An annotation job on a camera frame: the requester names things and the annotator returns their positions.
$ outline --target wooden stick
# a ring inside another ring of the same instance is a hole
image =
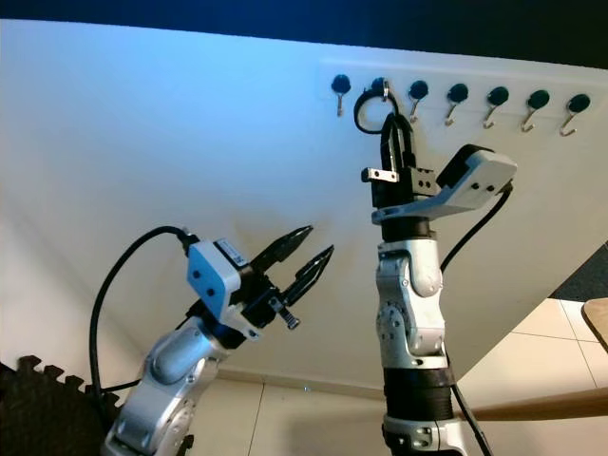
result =
[[[479,421],[538,421],[608,415],[608,388],[475,408]]]
[[[582,319],[608,352],[608,299],[590,299],[580,308]]]

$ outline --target black cable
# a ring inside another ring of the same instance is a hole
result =
[[[498,200],[498,202],[496,204],[494,204],[492,209],[490,209],[487,212],[487,214],[485,214],[485,216],[475,224],[475,226],[473,226],[470,230],[468,230],[466,232],[466,234],[463,236],[463,238],[460,239],[456,243],[456,245],[452,248],[452,250],[449,251],[446,258],[444,258],[444,261],[441,263],[441,272],[442,273],[444,273],[446,271],[446,268],[449,265],[450,261],[454,257],[456,257],[456,254],[458,254],[458,252],[460,252],[462,250],[462,248],[465,246],[465,244],[467,242],[469,242],[471,240],[471,238],[473,238],[482,228],[484,228],[484,226],[486,226],[487,223],[489,221],[491,221],[492,218],[496,214],[498,214],[498,212],[503,208],[504,204],[511,196],[512,191],[513,191],[513,185],[510,182],[504,187],[503,193],[501,194],[500,199]],[[473,434],[475,435],[475,439],[477,440],[477,443],[478,443],[480,449],[482,450],[483,455],[484,456],[493,456],[490,445],[489,445],[487,439],[485,438],[485,434],[482,431],[482,429],[480,428],[479,423],[475,419],[475,416],[473,415],[472,410],[466,403],[463,393],[460,391],[460,388],[458,388],[458,384],[454,383],[454,385],[452,385],[451,388],[452,388],[452,392],[454,393],[454,396],[456,397],[456,402],[458,402],[458,405],[460,406],[461,412],[463,413],[466,421],[468,422],[468,424],[471,426],[471,429],[473,430]]]
[[[102,399],[102,385],[99,374],[99,361],[98,361],[98,353],[97,353],[97,327],[99,324],[99,315],[102,311],[102,306],[104,304],[105,294],[116,277],[116,274],[121,270],[126,261],[135,253],[137,249],[139,249],[142,245],[144,245],[151,238],[155,238],[158,235],[168,233],[178,237],[181,241],[181,244],[184,250],[187,252],[187,245],[190,242],[194,242],[198,240],[196,237],[189,235],[185,231],[180,228],[176,228],[174,226],[160,226],[155,228],[152,231],[144,234],[139,237],[135,242],[133,242],[128,249],[121,255],[121,257],[116,261],[116,264],[112,267],[110,272],[105,277],[104,283],[97,293],[97,297],[95,298],[95,304],[93,305],[93,311],[91,312],[91,320],[88,329],[88,361],[91,367],[91,384],[93,391],[93,398],[97,404],[100,415],[102,419],[105,421],[105,411],[103,406]]]
[[[102,392],[126,390],[127,388],[135,387],[141,381],[142,379],[138,378],[137,380],[133,380],[132,382],[121,383],[120,385],[114,385],[113,387],[102,388]]]
[[[181,328],[183,326],[183,324],[188,321],[189,316],[186,316],[181,323],[176,326],[175,330],[178,330],[179,328]],[[126,390],[127,388],[131,388],[131,387],[135,387],[137,386],[138,383],[140,383],[142,381],[141,378],[138,378],[137,380],[133,380],[132,382],[127,382],[127,383],[121,383],[120,385],[114,385],[113,387],[108,387],[108,388],[102,388],[102,392],[113,392],[113,391],[120,391],[120,390]]]
[[[354,124],[356,125],[356,127],[359,130],[361,130],[364,133],[368,133],[369,135],[379,135],[380,133],[382,133],[382,129],[369,130],[361,124],[361,119],[360,119],[361,108],[367,101],[371,100],[372,98],[384,98],[383,87],[372,86],[371,89],[364,91],[359,96],[359,98],[357,98],[357,101],[354,103],[354,110],[352,111],[354,114]],[[390,90],[389,90],[389,93],[387,94],[387,100],[389,100],[390,103],[392,104],[392,112],[395,115],[398,115],[399,114],[399,104],[397,104],[397,99],[395,98],[395,96],[392,94],[392,92]]]
[[[488,213],[485,214],[485,216],[481,220],[479,220],[475,224],[475,226],[473,226],[473,228],[468,230],[466,232],[466,234],[463,236],[463,238],[460,239],[458,241],[458,243],[452,248],[452,250],[449,251],[449,253],[444,258],[444,261],[441,263],[441,272],[442,273],[446,271],[447,265],[450,263],[450,261],[452,259],[454,259],[454,257],[456,257],[456,254],[458,254],[461,251],[461,249],[465,246],[465,244],[467,242],[469,242],[471,240],[471,238],[473,238],[482,228],[484,228],[484,226],[489,221],[492,220],[492,218],[498,213],[498,211],[500,211],[503,208],[504,204],[511,196],[512,191],[513,191],[513,185],[511,183],[508,183],[507,186],[505,187],[505,189],[503,190],[503,193],[501,194],[501,198],[498,200],[498,202],[496,204],[494,204],[494,207],[492,207],[492,209],[490,209],[488,211]]]
[[[477,420],[475,419],[475,416],[473,415],[472,410],[469,408],[468,404],[466,403],[465,397],[463,396],[463,393],[460,391],[460,388],[458,388],[458,384],[456,382],[454,382],[454,385],[452,385],[452,392],[454,393],[454,396],[456,397],[456,402],[458,402],[461,412],[465,416],[465,419],[468,421],[468,424],[471,426],[471,429],[473,429],[473,434],[475,435],[475,440],[477,440],[477,444],[479,445],[479,448],[482,450],[483,455],[484,456],[493,456],[494,453],[492,453],[490,444],[488,443],[487,439],[485,438],[484,432],[479,427],[479,423],[477,423]]]

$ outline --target baseboard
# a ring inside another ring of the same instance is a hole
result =
[[[236,380],[239,382],[262,383],[276,387],[295,388],[302,390],[314,390],[330,392],[333,394],[345,394],[348,396],[367,397],[370,399],[384,399],[381,388],[365,385],[349,385],[314,378],[301,378],[280,373],[259,372],[255,370],[244,370],[231,366],[222,366],[218,378],[224,380]]]

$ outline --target wall hook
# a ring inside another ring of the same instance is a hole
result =
[[[549,92],[547,92],[546,90],[537,90],[532,95],[530,95],[530,98],[528,98],[528,101],[526,102],[528,105],[529,112],[522,122],[523,133],[527,133],[535,127],[535,125],[530,122],[532,116],[536,111],[538,111],[542,107],[547,106],[550,98],[551,97],[549,96]]]
[[[382,102],[386,103],[389,98],[389,81],[386,79],[382,80]]]
[[[464,84],[453,85],[447,93],[447,99],[451,105],[446,117],[446,126],[454,124],[454,109],[468,98],[468,87]]]
[[[496,110],[496,108],[498,106],[504,105],[504,103],[508,99],[509,99],[509,91],[507,90],[506,87],[502,87],[502,86],[492,89],[492,91],[487,94],[487,102],[490,104],[491,108],[490,108],[490,111],[487,113],[487,116],[485,116],[485,120],[484,120],[485,129],[491,128],[496,124],[494,121],[490,120],[492,118],[492,114],[494,114],[494,111]]]
[[[332,90],[338,96],[338,117],[342,117],[342,96],[351,90],[351,80],[346,74],[338,74],[333,78]]]
[[[566,126],[568,126],[568,124],[570,124],[570,122],[572,122],[572,120],[575,118],[575,116],[577,114],[580,114],[582,111],[584,111],[587,107],[589,107],[589,105],[591,104],[591,99],[585,95],[584,93],[580,93],[579,95],[575,95],[574,97],[572,97],[572,99],[568,102],[568,105],[566,107],[566,109],[568,109],[568,118],[566,119],[566,121],[564,123],[561,124],[560,127],[560,134],[562,136],[570,136],[570,135],[574,135],[577,132],[576,128],[572,128],[568,131],[565,131]]]
[[[414,124],[418,117],[416,117],[416,108],[420,101],[428,95],[428,85],[424,81],[416,81],[409,88],[409,99],[412,100],[413,106],[411,107],[411,112],[409,113],[409,122]]]

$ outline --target tile floor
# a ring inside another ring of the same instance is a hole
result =
[[[608,354],[581,303],[546,299],[461,381],[473,407],[608,387]],[[202,396],[189,456],[387,455],[382,401],[216,381]],[[608,417],[482,423],[496,456],[606,454]],[[469,455],[481,452],[465,427]]]

